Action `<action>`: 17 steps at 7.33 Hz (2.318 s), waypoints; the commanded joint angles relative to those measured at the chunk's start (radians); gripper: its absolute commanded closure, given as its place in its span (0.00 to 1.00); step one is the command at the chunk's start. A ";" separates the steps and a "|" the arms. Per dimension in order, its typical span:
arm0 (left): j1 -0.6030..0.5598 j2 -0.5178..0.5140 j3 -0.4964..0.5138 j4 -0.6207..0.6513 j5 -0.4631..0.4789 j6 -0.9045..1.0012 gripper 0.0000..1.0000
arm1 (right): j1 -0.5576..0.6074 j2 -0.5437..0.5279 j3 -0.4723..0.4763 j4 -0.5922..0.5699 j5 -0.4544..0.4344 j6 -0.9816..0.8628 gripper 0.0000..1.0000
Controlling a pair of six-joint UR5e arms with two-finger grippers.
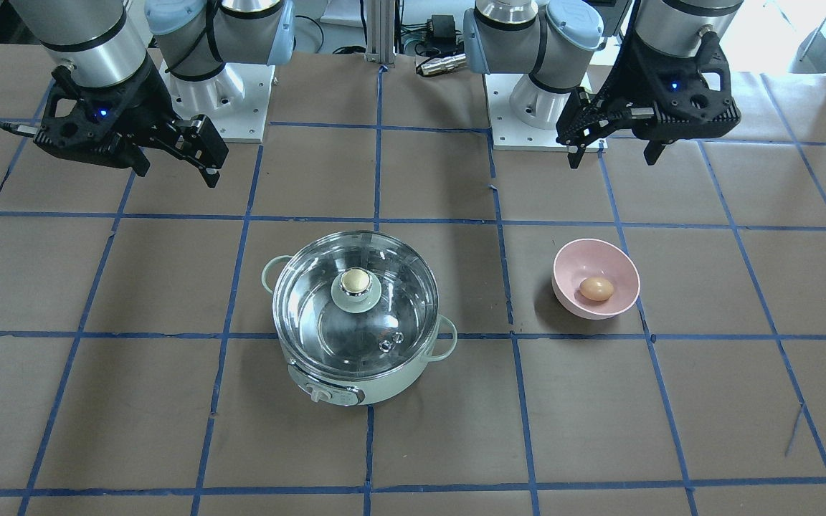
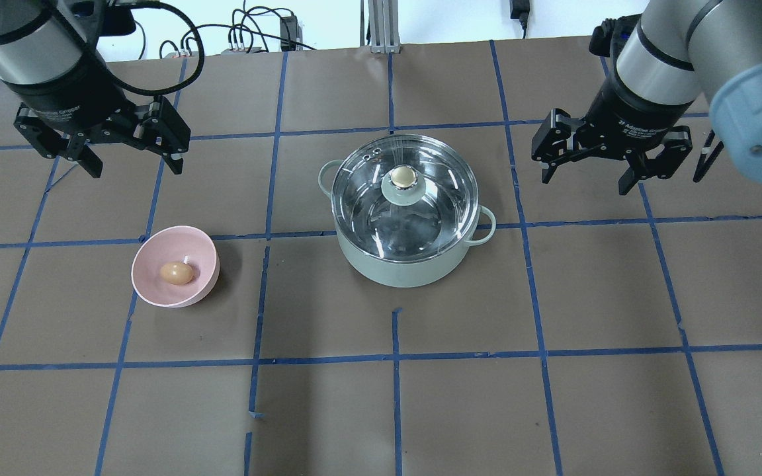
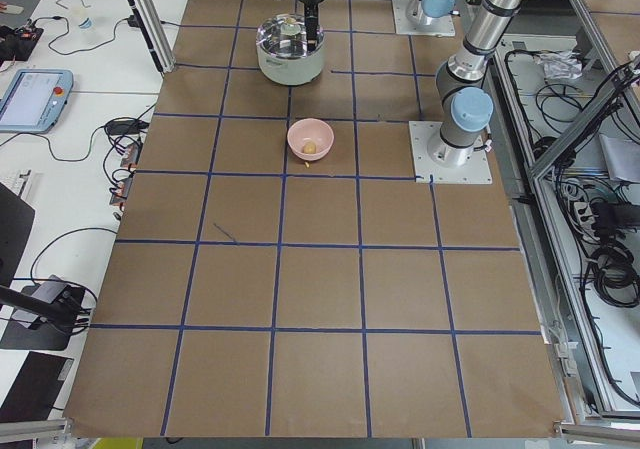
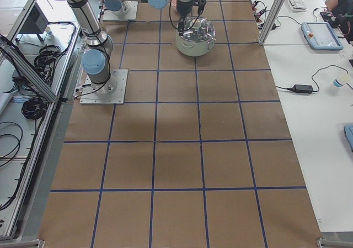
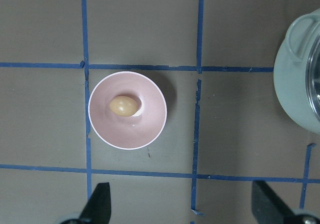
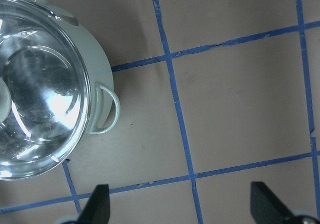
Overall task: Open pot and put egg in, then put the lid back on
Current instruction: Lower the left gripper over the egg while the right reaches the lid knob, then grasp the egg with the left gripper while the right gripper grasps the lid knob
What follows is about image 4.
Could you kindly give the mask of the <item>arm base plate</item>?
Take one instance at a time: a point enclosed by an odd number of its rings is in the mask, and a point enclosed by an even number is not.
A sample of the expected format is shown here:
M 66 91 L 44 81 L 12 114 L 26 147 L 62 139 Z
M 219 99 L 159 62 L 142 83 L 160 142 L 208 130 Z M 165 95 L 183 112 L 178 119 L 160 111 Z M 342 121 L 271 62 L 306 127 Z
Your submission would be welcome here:
M 136 19 L 136 1 L 104 0 L 103 5 L 103 21 L 121 22 Z
M 88 75 L 85 78 L 85 84 L 82 96 L 79 102 L 82 105 L 109 105 L 109 104 L 124 104 L 128 70 L 111 70 L 110 80 L 104 85 L 99 86 L 92 84 Z

